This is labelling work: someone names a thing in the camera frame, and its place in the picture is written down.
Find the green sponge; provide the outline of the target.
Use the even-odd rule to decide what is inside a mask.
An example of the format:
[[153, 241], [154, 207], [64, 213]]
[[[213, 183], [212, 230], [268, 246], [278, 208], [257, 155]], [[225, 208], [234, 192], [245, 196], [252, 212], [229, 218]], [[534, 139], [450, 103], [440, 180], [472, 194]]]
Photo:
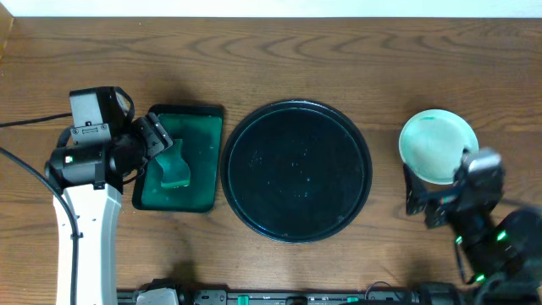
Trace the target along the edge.
[[160, 184], [164, 189], [186, 187], [191, 182], [191, 170], [182, 157], [182, 148], [183, 140], [175, 139], [172, 147], [165, 149], [155, 157], [163, 171]]

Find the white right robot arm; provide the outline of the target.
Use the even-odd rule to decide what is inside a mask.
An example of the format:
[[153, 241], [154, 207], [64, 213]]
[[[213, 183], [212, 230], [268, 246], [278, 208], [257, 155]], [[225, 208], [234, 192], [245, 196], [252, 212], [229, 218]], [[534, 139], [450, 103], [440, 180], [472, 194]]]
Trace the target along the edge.
[[429, 229], [450, 226], [456, 259], [473, 271], [463, 277], [474, 288], [464, 297], [471, 304], [539, 304], [541, 287], [541, 213], [522, 208], [499, 224], [491, 213], [503, 197], [500, 165], [470, 171], [460, 167], [452, 187], [429, 191], [403, 167], [406, 213], [424, 213]]

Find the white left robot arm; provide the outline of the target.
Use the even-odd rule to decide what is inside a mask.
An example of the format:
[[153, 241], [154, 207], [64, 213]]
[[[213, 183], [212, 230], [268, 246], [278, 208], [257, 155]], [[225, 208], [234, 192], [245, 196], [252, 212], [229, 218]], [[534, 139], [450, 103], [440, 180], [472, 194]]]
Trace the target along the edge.
[[58, 304], [115, 304], [115, 238], [124, 178], [174, 141], [149, 113], [135, 117], [118, 86], [71, 91], [73, 124], [45, 165], [58, 224]]

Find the rectangular black sponge tray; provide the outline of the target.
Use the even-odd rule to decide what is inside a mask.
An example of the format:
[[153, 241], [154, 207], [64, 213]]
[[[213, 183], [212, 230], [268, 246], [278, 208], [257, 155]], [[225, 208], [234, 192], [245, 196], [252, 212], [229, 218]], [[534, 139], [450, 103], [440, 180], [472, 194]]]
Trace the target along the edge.
[[162, 188], [163, 171], [154, 158], [135, 182], [132, 205], [140, 210], [209, 212], [215, 199], [223, 109], [218, 106], [154, 105], [149, 111], [157, 115], [173, 140], [183, 140], [182, 157], [190, 167], [191, 182], [186, 187]]

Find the round black tray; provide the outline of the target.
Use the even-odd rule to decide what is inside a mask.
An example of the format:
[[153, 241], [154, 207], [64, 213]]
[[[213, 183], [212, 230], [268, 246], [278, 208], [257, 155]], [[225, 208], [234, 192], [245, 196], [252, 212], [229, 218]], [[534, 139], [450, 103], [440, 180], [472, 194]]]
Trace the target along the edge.
[[362, 133], [338, 109], [285, 100], [234, 128], [220, 176], [244, 225], [275, 241], [310, 243], [339, 233], [362, 211], [373, 164]]

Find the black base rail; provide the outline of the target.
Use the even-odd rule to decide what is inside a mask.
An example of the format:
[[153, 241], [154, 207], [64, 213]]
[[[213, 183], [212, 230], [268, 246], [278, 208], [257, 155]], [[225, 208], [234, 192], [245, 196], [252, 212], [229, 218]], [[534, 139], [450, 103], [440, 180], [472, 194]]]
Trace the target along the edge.
[[429, 283], [416, 288], [394, 287], [376, 281], [362, 291], [231, 291], [225, 287], [191, 290], [168, 279], [156, 279], [139, 290], [117, 291], [119, 304], [177, 305], [354, 305], [463, 304], [452, 285]]

